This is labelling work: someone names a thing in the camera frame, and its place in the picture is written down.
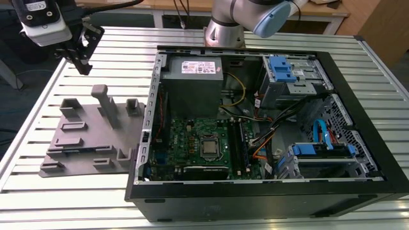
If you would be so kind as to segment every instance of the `workbench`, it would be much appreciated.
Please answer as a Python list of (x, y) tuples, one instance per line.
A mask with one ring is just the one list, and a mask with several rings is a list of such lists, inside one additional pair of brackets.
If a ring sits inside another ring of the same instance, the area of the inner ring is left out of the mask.
[[(409, 94), (366, 42), (352, 36), (246, 33), (248, 48), (331, 52), (387, 145), (409, 173)], [(202, 30), (107, 27), (82, 76), (62, 61), (0, 162), (0, 229), (408, 229), (409, 196), (376, 203), (339, 218), (150, 223), (125, 201), (127, 174), (42, 178), (38, 175), (58, 127), (65, 98), (97, 104), (94, 84), (106, 84), (118, 103), (147, 103), (158, 45), (203, 46)]]

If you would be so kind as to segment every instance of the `ram slot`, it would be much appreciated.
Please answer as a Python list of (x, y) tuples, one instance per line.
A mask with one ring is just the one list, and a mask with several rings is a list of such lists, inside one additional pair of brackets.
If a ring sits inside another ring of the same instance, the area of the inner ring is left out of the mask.
[(242, 132), (240, 123), (230, 122), (228, 125), (228, 136), (230, 136), (230, 146), (231, 146), (231, 161), (234, 174), (242, 176), (246, 172), (246, 163), (243, 159), (243, 145), (242, 145)]

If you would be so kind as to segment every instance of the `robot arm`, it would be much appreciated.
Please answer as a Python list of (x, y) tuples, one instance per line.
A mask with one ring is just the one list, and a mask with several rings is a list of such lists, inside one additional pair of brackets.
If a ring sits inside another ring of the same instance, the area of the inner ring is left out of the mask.
[(11, 0), (23, 25), (21, 34), (39, 46), (55, 49), (55, 55), (63, 56), (75, 64), (81, 74), (89, 75), (89, 64), (98, 43), (105, 34), (101, 26), (87, 23), (90, 15), (136, 5), (135, 0), (98, 8), (79, 7), (75, 0)]
[[(302, 7), (308, 0), (295, 0)], [(206, 43), (216, 47), (243, 47), (244, 28), (271, 37), (298, 11), (287, 0), (218, 0), (206, 30)]]

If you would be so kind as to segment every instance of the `floor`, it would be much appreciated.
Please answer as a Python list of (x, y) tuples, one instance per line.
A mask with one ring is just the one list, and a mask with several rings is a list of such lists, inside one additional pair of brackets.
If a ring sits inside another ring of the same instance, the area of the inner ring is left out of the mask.
[[(93, 18), (93, 23), (107, 26), (154, 27), (151, 15), (97, 14)], [(200, 29), (207, 23), (208, 18), (199, 17), (194, 19), (194, 23), (190, 27)], [(180, 28), (178, 17), (166, 16), (164, 25), (168, 28)], [(26, 85), (21, 91), (14, 90), (0, 78), (0, 129), (11, 129), (17, 132), (23, 125), (53, 72), (61, 62), (61, 60), (54, 57), (49, 57), (49, 50), (39, 51), (37, 47), (22, 46), (19, 43), (17, 44), (17, 39), (22, 39), (18, 34), (19, 30), (18, 21), (14, 20), (14, 13), (0, 11), (0, 59), (19, 75)], [(31, 63), (39, 61), (39, 59), (45, 61), (38, 64), (26, 64), (11, 50), (10, 46), (14, 47), (15, 51), (26, 58), (26, 61)], [(407, 89), (409, 89), (409, 53), (406, 54), (392, 71)], [(14, 137), (15, 133), (13, 131), (0, 132), (0, 157), (6, 153), (10, 146), (10, 139)]]

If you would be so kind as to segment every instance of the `side panel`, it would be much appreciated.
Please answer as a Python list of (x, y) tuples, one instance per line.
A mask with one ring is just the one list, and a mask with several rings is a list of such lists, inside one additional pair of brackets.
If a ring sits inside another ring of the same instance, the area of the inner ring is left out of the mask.
[(132, 201), (150, 221), (210, 221), (340, 216), (378, 199), (375, 196), (338, 194), (134, 199)]

